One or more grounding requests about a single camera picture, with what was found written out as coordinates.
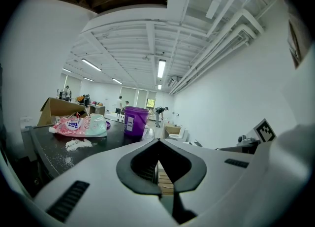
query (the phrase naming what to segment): window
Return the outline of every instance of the window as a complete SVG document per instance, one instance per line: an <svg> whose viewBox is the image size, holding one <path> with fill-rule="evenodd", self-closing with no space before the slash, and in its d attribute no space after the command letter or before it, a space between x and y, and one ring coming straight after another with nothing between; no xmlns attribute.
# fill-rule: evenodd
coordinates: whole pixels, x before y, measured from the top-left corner
<svg viewBox="0 0 315 227"><path fill-rule="evenodd" d="M147 105L146 105L146 107L148 107L148 108L154 108L154 104L155 104L155 100L154 99L148 99L147 100Z"/></svg>

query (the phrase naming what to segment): cardboard box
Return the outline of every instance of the cardboard box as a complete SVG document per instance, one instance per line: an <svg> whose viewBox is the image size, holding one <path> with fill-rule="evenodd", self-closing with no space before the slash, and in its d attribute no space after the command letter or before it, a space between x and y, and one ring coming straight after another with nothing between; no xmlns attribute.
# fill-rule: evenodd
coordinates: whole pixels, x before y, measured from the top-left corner
<svg viewBox="0 0 315 227"><path fill-rule="evenodd" d="M51 125L52 116L69 116L76 112L80 112L81 117L86 117L84 111L85 106L67 102L65 100L49 97L41 108L41 116L39 118L38 126Z"/></svg>
<svg viewBox="0 0 315 227"><path fill-rule="evenodd" d="M179 134L181 128L171 124L163 124L161 138L167 138L170 134Z"/></svg>

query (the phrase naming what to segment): chair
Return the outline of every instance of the chair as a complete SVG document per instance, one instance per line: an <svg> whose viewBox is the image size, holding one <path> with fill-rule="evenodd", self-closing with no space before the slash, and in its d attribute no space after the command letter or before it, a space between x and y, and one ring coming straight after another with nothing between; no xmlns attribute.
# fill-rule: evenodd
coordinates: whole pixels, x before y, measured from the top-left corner
<svg viewBox="0 0 315 227"><path fill-rule="evenodd" d="M185 132L185 128L181 127L181 130L179 131L179 134L170 134L169 137L170 138L174 138L174 139L181 139L184 136L184 132Z"/></svg>

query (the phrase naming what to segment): white ceiling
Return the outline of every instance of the white ceiling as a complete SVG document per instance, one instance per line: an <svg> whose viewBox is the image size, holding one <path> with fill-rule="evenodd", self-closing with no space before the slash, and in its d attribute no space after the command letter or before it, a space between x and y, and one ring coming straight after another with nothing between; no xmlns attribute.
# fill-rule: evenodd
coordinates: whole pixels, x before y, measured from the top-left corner
<svg viewBox="0 0 315 227"><path fill-rule="evenodd" d="M77 37L64 68L79 79L87 77L114 84L112 78L116 78L124 86L151 90L162 84L163 91L170 91L167 86L170 77L183 77L192 60L236 11L245 8L255 17L271 3L271 0L235 0L207 37L227 1L221 1L212 19L206 18L212 0L168 0L167 8L138 5L101 14ZM240 19L241 22L248 24L246 19ZM102 71L83 63L83 58ZM157 78L159 59L167 61L162 79Z"/></svg>

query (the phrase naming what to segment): purple bucket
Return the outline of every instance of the purple bucket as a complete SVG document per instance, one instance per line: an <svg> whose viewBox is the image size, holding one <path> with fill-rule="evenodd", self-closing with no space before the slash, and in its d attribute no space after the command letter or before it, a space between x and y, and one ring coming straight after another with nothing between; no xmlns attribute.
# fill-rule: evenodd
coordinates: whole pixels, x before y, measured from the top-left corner
<svg viewBox="0 0 315 227"><path fill-rule="evenodd" d="M130 136L142 136L147 124L149 110L127 106L125 108L125 134Z"/></svg>

